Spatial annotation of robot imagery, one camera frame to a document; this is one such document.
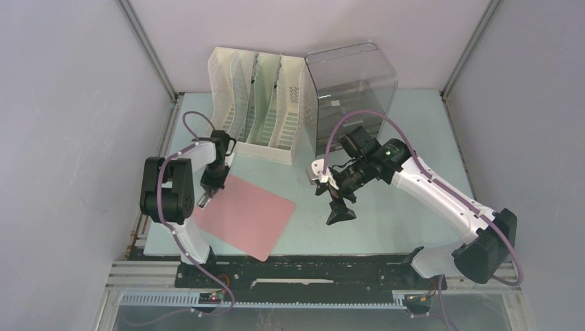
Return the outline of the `smoky transparent drawer cabinet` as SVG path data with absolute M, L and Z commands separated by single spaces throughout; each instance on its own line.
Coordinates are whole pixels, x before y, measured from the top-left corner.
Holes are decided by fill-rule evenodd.
M 377 43 L 371 40 L 308 53 L 304 57 L 316 94 L 308 132 L 317 156 L 338 120 L 357 110 L 388 114 L 398 75 Z

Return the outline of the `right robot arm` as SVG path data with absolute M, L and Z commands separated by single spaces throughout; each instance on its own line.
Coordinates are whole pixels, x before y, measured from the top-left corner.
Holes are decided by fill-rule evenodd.
M 350 157 L 340 171 L 314 160 L 307 169 L 317 196 L 327 192 L 332 201 L 327 225 L 356 219 L 347 202 L 356 203 L 356 191 L 376 179 L 384 181 L 423 203 L 439 215 L 459 237 L 437 248 L 417 248 L 410 264 L 401 269 L 409 288 L 419 288 L 431 277 L 458 271 L 475 283 L 495 279 L 500 265 L 515 245 L 517 216 L 507 208 L 496 212 L 460 192 L 437 176 L 399 139 L 381 144 L 359 126 L 341 138 Z

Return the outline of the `pink folder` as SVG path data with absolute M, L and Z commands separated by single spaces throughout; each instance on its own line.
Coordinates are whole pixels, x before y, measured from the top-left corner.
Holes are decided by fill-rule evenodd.
M 239 177 L 228 175 L 225 188 L 196 207 L 190 222 L 259 261 L 266 261 L 290 221 L 294 202 Z

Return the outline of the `green clipboard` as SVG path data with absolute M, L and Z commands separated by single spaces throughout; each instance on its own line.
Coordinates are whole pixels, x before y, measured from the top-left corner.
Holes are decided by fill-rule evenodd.
M 275 130 L 277 109 L 276 96 L 281 68 L 281 56 L 259 53 L 256 75 L 253 81 L 253 109 L 251 131 L 247 143 L 268 146 Z

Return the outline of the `blue folder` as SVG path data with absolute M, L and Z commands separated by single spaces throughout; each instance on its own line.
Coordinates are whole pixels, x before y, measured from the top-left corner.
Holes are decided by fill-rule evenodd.
M 258 56 L 258 52 L 237 51 L 230 62 L 233 105 L 228 112 L 228 133 L 240 142 L 246 142 L 251 131 L 250 93 L 254 89 Z

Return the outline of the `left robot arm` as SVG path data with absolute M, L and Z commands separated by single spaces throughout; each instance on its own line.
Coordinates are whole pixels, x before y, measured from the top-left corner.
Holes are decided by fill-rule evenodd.
M 212 249 L 189 218 L 225 188 L 236 145 L 237 139 L 226 131 L 213 130 L 169 157 L 144 161 L 141 213 L 168 229 L 181 261 L 195 265 L 192 279 L 205 288 L 215 284 L 218 269 L 207 262 Z

